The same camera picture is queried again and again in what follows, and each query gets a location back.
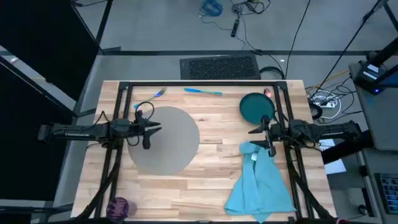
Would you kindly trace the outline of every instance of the power strip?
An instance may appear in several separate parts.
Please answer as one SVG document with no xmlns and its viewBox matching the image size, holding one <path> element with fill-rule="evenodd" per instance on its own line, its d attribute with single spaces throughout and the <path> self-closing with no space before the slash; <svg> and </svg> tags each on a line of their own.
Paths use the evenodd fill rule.
<svg viewBox="0 0 398 224">
<path fill-rule="evenodd" d="M 336 103 L 334 102 L 328 102 L 325 105 L 321 105 L 320 102 L 314 102 L 315 105 L 319 106 L 320 108 L 335 108 L 336 107 Z"/>
</svg>

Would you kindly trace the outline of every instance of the wooden tabletop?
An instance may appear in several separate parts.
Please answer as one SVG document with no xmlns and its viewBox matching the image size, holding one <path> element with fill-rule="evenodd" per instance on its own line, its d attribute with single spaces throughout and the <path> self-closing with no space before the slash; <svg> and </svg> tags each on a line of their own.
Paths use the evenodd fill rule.
<svg viewBox="0 0 398 224">
<path fill-rule="evenodd" d="M 294 118 L 312 123 L 303 82 L 289 80 L 287 84 Z M 112 117 L 118 85 L 119 82 L 116 81 L 103 83 L 96 117 L 102 111 L 107 117 Z M 243 156 L 239 154 L 239 145 L 244 141 L 264 139 L 263 134 L 248 134 L 248 131 L 256 126 L 243 120 L 239 113 L 239 102 L 248 93 L 262 93 L 264 86 L 197 87 L 201 90 L 221 91 L 223 96 L 187 93 L 183 90 L 185 87 L 195 88 L 195 86 L 168 86 L 165 94 L 153 99 L 152 102 L 155 107 L 174 106 L 192 116 L 200 132 L 197 154 L 184 170 L 174 175 L 150 175 L 137 170 L 125 143 L 116 196 L 135 202 L 138 207 L 137 213 L 126 220 L 254 221 L 250 215 L 227 215 L 224 205 L 241 175 Z M 135 86 L 132 91 L 131 105 L 150 98 L 160 88 L 159 86 Z M 284 113 L 287 114 L 282 91 L 280 94 Z M 123 108 L 124 102 L 121 105 L 121 114 Z M 149 110 L 149 107 L 143 107 L 142 110 Z M 134 110 L 131 109 L 131 111 L 129 119 L 134 120 Z M 274 142 L 274 145 L 277 151 L 275 163 L 290 190 L 283 145 L 280 142 Z M 87 150 L 72 217 L 83 211 L 98 190 L 105 151 L 97 146 Z M 111 167 L 115 155 L 116 152 L 112 156 Z M 335 208 L 320 153 L 314 149 L 302 149 L 302 155 L 309 189 L 331 215 L 335 216 Z M 109 189 L 105 193 L 102 217 L 105 216 Z M 306 217 L 303 195 L 301 190 L 298 191 L 303 216 Z M 286 221 L 289 216 L 294 217 L 295 213 L 274 213 L 267 221 Z"/>
</svg>

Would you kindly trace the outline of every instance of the black keyboard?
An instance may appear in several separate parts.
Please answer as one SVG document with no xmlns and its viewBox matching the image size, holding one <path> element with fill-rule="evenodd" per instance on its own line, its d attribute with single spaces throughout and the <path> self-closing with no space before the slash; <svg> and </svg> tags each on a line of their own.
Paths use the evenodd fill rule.
<svg viewBox="0 0 398 224">
<path fill-rule="evenodd" d="M 386 213 L 398 215 L 398 174 L 375 174 Z"/>
<path fill-rule="evenodd" d="M 187 58 L 180 60 L 182 79 L 261 79 L 253 55 Z"/>
</svg>

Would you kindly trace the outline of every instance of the blue towel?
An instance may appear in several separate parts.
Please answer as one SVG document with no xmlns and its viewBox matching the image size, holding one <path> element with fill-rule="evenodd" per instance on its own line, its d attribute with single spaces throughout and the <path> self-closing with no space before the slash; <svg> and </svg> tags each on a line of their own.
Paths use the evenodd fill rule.
<svg viewBox="0 0 398 224">
<path fill-rule="evenodd" d="M 226 213 L 251 214 L 262 223 L 274 212 L 294 212 L 289 191 L 268 149 L 245 142 L 240 152 L 244 154 L 242 176 L 225 205 Z"/>
</svg>

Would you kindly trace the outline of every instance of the gray floor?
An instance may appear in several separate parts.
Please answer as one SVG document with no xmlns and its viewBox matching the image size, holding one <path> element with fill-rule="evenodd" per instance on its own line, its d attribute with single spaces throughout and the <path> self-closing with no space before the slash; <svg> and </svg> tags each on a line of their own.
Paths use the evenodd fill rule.
<svg viewBox="0 0 398 224">
<path fill-rule="evenodd" d="M 80 2 L 89 4 L 95 1 Z M 229 28 L 235 20 L 230 10 L 231 3 L 228 0 L 219 0 L 219 2 L 224 5 L 223 14 L 217 18 L 204 19 L 216 21 L 219 26 Z M 312 1 L 297 36 L 294 50 L 343 50 L 359 27 L 362 17 L 375 2 L 376 0 Z M 265 13 L 246 16 L 247 38 L 250 43 L 255 48 L 264 50 L 290 50 L 306 3 L 307 0 L 273 0 Z M 214 24 L 201 22 L 198 10 L 200 4 L 200 0 L 114 0 L 101 47 L 121 46 L 122 50 L 240 50 L 243 43 L 231 38 L 229 31 L 219 30 Z M 106 3 L 100 3 L 78 8 L 78 12 L 94 36 L 98 31 L 105 5 Z M 390 7 L 398 16 L 398 1 L 390 1 Z M 349 49 L 379 50 L 397 37 L 397 34 L 386 12 L 380 10 L 364 26 Z M 238 37 L 244 39 L 242 23 L 239 26 Z M 285 70 L 287 56 L 274 57 L 278 61 L 285 60 L 280 62 Z M 192 58 L 192 56 L 98 56 L 90 75 L 82 110 L 96 106 L 103 80 L 180 79 L 181 58 Z M 316 85 L 324 79 L 337 58 L 337 56 L 291 56 L 288 79 L 303 80 L 305 86 Z M 332 74 L 339 73 L 347 69 L 350 63 L 363 59 L 364 57 L 360 56 L 344 56 Z M 275 66 L 275 62 L 268 56 L 257 56 L 257 61 L 260 67 Z M 386 66 L 391 67 L 397 62 L 398 57 L 392 57 L 386 62 Z M 18 66 L 21 70 L 24 69 L 23 65 Z M 341 82 L 346 77 L 348 74 L 333 79 L 325 86 Z M 275 74 L 262 74 L 262 79 L 276 78 L 278 77 Z M 351 80 L 346 86 L 354 90 Z M 354 105 L 349 111 L 361 110 L 356 95 L 354 97 Z M 351 96 L 344 97 L 343 108 L 347 107 L 351 100 Z M 333 113 L 335 110 L 325 112 L 325 114 Z M 359 123 L 361 129 L 367 129 L 362 114 L 346 116 L 337 123 L 351 119 Z M 79 120 L 80 124 L 92 122 L 93 116 Z M 56 205 L 72 203 L 75 198 L 85 153 L 82 150 L 84 144 L 80 142 L 73 144 L 66 158 L 55 200 Z M 353 160 L 345 161 L 348 167 L 353 165 L 353 162 Z M 330 178 L 330 185 L 339 217 L 351 218 L 358 215 L 353 207 L 362 203 L 363 198 L 356 190 L 344 189 L 344 186 L 336 184 L 344 178 L 354 180 L 351 177 L 334 176 Z M 357 187 L 354 181 L 350 187 Z M 63 214 L 52 219 L 63 219 L 68 215 Z"/>
</svg>

